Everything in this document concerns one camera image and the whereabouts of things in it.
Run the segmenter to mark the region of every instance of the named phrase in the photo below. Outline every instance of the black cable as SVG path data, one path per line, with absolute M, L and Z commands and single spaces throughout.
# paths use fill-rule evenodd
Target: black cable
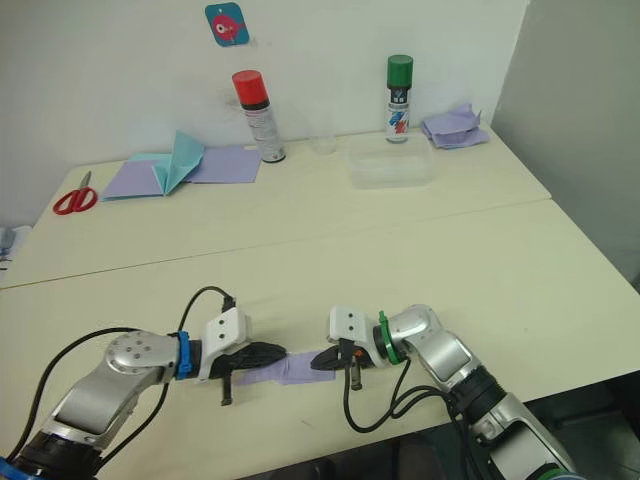
M 182 330 L 182 328 L 184 327 L 184 322 L 187 319 L 187 316 L 189 315 L 189 311 L 191 310 L 191 307 L 193 306 L 195 301 L 198 299 L 200 295 L 208 291 L 218 292 L 220 295 L 224 297 L 224 303 L 222 305 L 223 313 L 229 310 L 230 308 L 233 308 L 236 306 L 235 299 L 231 295 L 229 295 L 227 292 L 222 290 L 221 288 L 215 287 L 213 285 L 202 287 L 193 295 L 193 297 L 191 297 L 191 300 L 189 300 L 189 303 L 187 304 L 187 308 L 184 309 L 184 313 L 182 314 L 182 318 L 180 319 L 180 323 L 178 324 L 178 331 Z
M 351 378 L 350 378 L 351 372 L 350 372 L 349 366 L 345 366 L 343 410 L 344 410 L 345 417 L 347 419 L 347 423 L 349 423 L 349 426 L 351 426 L 351 428 L 353 428 L 356 432 L 369 433 L 379 428 L 389 417 L 394 419 L 398 419 L 402 417 L 409 410 L 411 410 L 413 406 L 415 406 L 418 402 L 424 400 L 425 398 L 439 397 L 445 402 L 447 413 L 449 414 L 449 418 L 451 420 L 451 423 L 453 424 L 453 428 L 460 439 L 460 467 L 462 470 L 463 478 L 465 480 L 469 479 L 469 472 L 467 469 L 467 463 L 469 463 L 473 470 L 474 476 L 477 479 L 482 479 L 482 474 L 480 473 L 480 469 L 476 464 L 475 458 L 471 453 L 471 446 L 470 446 L 469 434 L 468 434 L 468 427 L 469 427 L 468 422 L 464 418 L 464 415 L 462 416 L 462 420 L 458 421 L 456 419 L 456 417 L 460 412 L 456 408 L 455 399 L 453 398 L 453 396 L 451 396 L 446 392 L 443 392 L 442 390 L 439 390 L 438 388 L 435 388 L 429 385 L 419 385 L 419 386 L 410 388 L 409 390 L 404 392 L 402 395 L 398 396 L 398 392 L 400 391 L 402 381 L 407 375 L 407 372 L 410 366 L 411 366 L 411 359 L 407 357 L 402 373 L 400 374 L 400 377 L 398 377 L 398 380 L 394 387 L 389 408 L 384 412 L 384 414 L 376 422 L 366 427 L 362 427 L 358 425 L 353 420 L 353 417 L 351 416 L 351 410 L 349 408 L 349 391 L 351 387 Z M 407 400 L 409 397 L 411 397 L 412 395 L 418 392 L 422 392 L 422 393 L 415 395 L 413 398 L 411 398 L 411 400 L 409 400 L 409 402 L 406 405 L 404 405 L 404 407 L 400 409 L 400 411 L 396 411 L 405 400 Z
M 136 428 L 131 433 L 131 435 L 125 438 L 122 442 L 120 442 L 117 447 L 111 450 L 109 454 L 100 461 L 97 468 L 93 472 L 94 475 L 97 474 L 98 471 L 109 462 L 109 460 L 115 457 L 120 452 L 120 450 L 122 450 L 124 447 L 129 445 L 129 442 L 131 442 L 134 438 L 136 438 L 145 428 L 147 428 L 147 426 L 153 421 L 153 419 L 156 418 L 156 415 L 158 415 L 158 413 L 160 412 L 160 409 L 164 405 L 164 401 L 167 398 L 168 391 L 169 391 L 169 384 L 165 383 L 164 386 L 162 387 L 162 393 L 160 393 L 160 398 L 158 399 L 158 403 L 156 403 L 156 406 L 151 412 L 151 414 L 147 417 L 147 419 L 144 422 L 142 422 L 142 424 L 140 424 L 138 428 Z
M 218 292 L 220 295 L 223 296 L 222 313 L 236 306 L 235 298 L 233 298 L 231 295 L 229 295 L 220 287 L 216 287 L 214 285 L 202 287 L 200 290 L 198 290 L 196 293 L 193 294 L 193 296 L 189 300 L 189 303 L 187 303 L 187 306 L 184 309 L 184 312 L 182 313 L 182 318 L 180 319 L 180 323 L 178 324 L 178 331 L 184 328 L 184 323 L 187 320 L 187 317 L 189 316 L 191 307 L 196 302 L 198 297 L 202 295 L 204 292 L 208 292 L 208 291 Z M 129 443 L 131 443 L 131 441 L 133 441 L 140 433 L 142 433 L 142 431 L 145 428 L 147 428 L 147 426 L 153 421 L 156 415 L 158 415 L 158 413 L 160 412 L 160 409 L 164 405 L 164 401 L 167 398 L 168 391 L 169 391 L 169 384 L 165 383 L 164 386 L 162 387 L 160 398 L 158 398 L 158 402 L 156 403 L 156 406 L 153 408 L 153 411 L 149 414 L 147 419 L 144 422 L 142 422 L 142 424 L 138 428 L 136 428 L 133 432 L 131 432 L 131 434 L 127 438 L 125 438 L 116 447 L 114 447 L 109 452 L 109 454 L 100 461 L 95 471 L 93 472 L 94 475 L 96 475 L 102 467 L 104 467 L 110 460 L 112 460 L 113 457 L 115 457 L 124 447 L 126 447 Z
M 31 434 L 31 430 L 33 429 L 33 424 L 36 421 L 36 415 L 38 414 L 38 407 L 40 406 L 40 400 L 42 399 L 42 394 L 44 393 L 44 387 L 49 379 L 49 375 L 53 371 L 54 367 L 57 363 L 71 350 L 76 348 L 78 345 L 86 342 L 87 340 L 91 340 L 92 338 L 99 337 L 101 335 L 107 335 L 109 333 L 117 333 L 117 332 L 135 332 L 137 328 L 129 328 L 129 327 L 114 327 L 114 328 L 105 328 L 102 330 L 96 330 L 95 332 L 88 333 L 87 335 L 80 337 L 75 342 L 70 343 L 66 347 L 64 347 L 60 353 L 58 353 L 47 365 L 47 368 L 44 369 L 42 376 L 40 377 L 40 381 L 38 382 L 38 387 L 36 388 L 36 393 L 33 396 L 33 400 L 31 402 L 31 409 L 29 410 L 29 417 L 27 418 L 27 423 L 24 426 L 24 430 L 22 431 L 22 436 L 18 443 L 11 451 L 11 453 L 7 456 L 7 463 L 12 463 L 15 460 L 15 457 L 20 453 L 22 447 L 24 447 L 25 443 L 27 443 L 27 439 Z

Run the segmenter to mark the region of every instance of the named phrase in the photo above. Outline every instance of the label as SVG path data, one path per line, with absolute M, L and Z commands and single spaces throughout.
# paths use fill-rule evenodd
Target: label
M 267 163 L 275 163 L 285 156 L 284 145 L 278 136 L 276 122 L 273 119 L 271 108 L 262 110 L 245 110 L 245 116 L 251 128 L 251 133 L 256 141 L 262 160 Z
M 404 142 L 409 132 L 409 92 L 406 87 L 390 88 L 385 129 L 387 140 Z

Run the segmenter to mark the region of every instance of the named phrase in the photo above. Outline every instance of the lavender cloth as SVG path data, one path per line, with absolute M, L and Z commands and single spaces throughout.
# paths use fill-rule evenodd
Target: lavender cloth
M 489 134 L 478 128 L 480 114 L 473 113 L 470 103 L 425 118 L 420 127 L 438 148 L 463 148 L 489 141 Z
M 302 383 L 328 382 L 335 380 L 336 372 L 312 370 L 311 360 L 320 352 L 289 354 L 282 360 L 262 368 L 247 370 L 236 385 L 274 380 L 280 385 L 298 385 Z
M 253 183 L 260 168 L 260 152 L 255 147 L 207 148 L 200 165 L 191 171 L 185 182 L 191 183 Z
M 102 200 L 162 195 L 162 187 L 153 173 L 155 162 L 140 160 L 124 163 L 102 192 Z

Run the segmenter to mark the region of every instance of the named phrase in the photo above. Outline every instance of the plastic box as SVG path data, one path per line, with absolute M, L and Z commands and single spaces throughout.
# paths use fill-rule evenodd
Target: plastic box
M 356 135 L 346 148 L 351 181 L 356 188 L 424 185 L 431 173 L 431 146 L 422 133 L 404 143 L 390 143 L 383 132 Z

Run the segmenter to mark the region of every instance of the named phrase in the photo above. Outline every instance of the table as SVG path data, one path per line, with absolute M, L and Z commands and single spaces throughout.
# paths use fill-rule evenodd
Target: table
M 253 317 L 253 338 L 291 352 L 325 348 L 334 304 L 375 315 L 427 303 L 522 401 L 640 368 L 640 298 L 551 200 L 387 225 L 363 232 L 223 252 L 0 291 L 0 451 L 19 436 L 46 362 L 87 331 L 130 325 L 176 328 L 200 286 L 228 289 Z M 203 297 L 186 329 L 199 336 L 220 307 Z M 107 339 L 63 360 L 40 419 L 100 361 Z M 386 407 L 400 367 L 363 372 L 352 395 L 361 423 Z M 406 386 L 430 383 L 416 364 Z M 234 388 L 174 384 L 161 414 L 100 478 L 231 479 L 446 422 L 436 399 L 361 435 L 341 409 L 335 382 Z M 150 389 L 119 438 L 155 403 Z
M 260 167 L 255 184 L 186 185 L 169 197 L 99 203 L 59 217 L 51 206 L 87 170 L 104 190 L 122 162 L 72 170 L 12 265 L 4 287 L 208 253 L 341 235 L 550 198 L 502 141 L 434 151 L 435 178 L 425 187 L 356 190 L 338 152 L 287 145 L 287 159 Z

